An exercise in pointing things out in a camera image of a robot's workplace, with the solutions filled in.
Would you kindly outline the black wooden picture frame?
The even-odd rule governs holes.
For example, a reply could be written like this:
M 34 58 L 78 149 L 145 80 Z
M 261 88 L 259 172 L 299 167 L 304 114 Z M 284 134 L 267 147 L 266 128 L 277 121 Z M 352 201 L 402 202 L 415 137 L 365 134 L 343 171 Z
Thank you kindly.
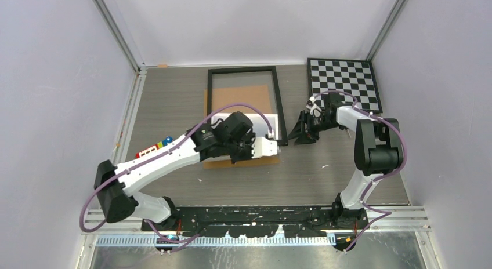
M 242 73 L 254 73 L 254 72 L 269 72 L 272 80 L 274 105 L 278 113 L 279 128 L 277 133 L 280 134 L 279 145 L 287 146 L 287 128 L 285 124 L 285 117 L 283 112 L 283 104 L 280 92 L 280 86 L 278 82 L 277 70 L 275 66 L 252 66 L 252 67 L 233 67 L 233 68 L 212 68 L 208 70 L 207 75 L 207 91 L 205 109 L 206 114 L 209 115 L 212 112 L 212 99 L 213 99 L 213 76 L 214 75 L 236 75 Z

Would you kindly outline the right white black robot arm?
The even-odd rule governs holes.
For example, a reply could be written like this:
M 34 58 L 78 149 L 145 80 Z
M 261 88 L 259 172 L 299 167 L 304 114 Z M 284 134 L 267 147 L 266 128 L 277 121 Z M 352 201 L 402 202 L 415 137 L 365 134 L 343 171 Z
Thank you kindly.
M 329 129 L 355 133 L 356 170 L 329 212 L 333 225 L 341 229 L 363 218 L 364 205 L 375 187 L 382 179 L 398 173 L 405 161 L 398 121 L 363 111 L 357 107 L 355 97 L 351 103 L 347 102 L 347 95 L 346 92 L 329 90 L 310 97 L 288 134 L 288 139 L 301 145 L 316 143 L 320 132 Z

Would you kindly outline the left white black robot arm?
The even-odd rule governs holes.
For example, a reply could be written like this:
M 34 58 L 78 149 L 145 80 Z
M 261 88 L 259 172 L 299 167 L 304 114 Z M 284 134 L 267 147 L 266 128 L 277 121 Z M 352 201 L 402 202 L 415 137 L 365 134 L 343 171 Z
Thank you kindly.
M 185 166 L 209 158 L 229 156 L 232 162 L 252 159 L 255 133 L 252 121 L 241 112 L 225 120 L 202 124 L 167 146 L 119 165 L 99 163 L 94 189 L 107 223 L 134 216 L 157 223 L 165 231 L 178 223 L 178 211 L 168 197 L 140 192 L 146 185 Z

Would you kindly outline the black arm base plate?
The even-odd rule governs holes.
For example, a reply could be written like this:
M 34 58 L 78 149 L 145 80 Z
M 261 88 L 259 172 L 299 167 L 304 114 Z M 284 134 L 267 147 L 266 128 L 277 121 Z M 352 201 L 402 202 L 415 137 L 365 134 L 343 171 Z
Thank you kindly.
M 354 233 L 368 224 L 365 210 L 330 206 L 203 206 L 178 207 L 162 223 L 142 223 L 143 231 L 171 231 L 201 238 L 272 237 L 283 231 L 287 238 L 322 237 L 326 230 Z

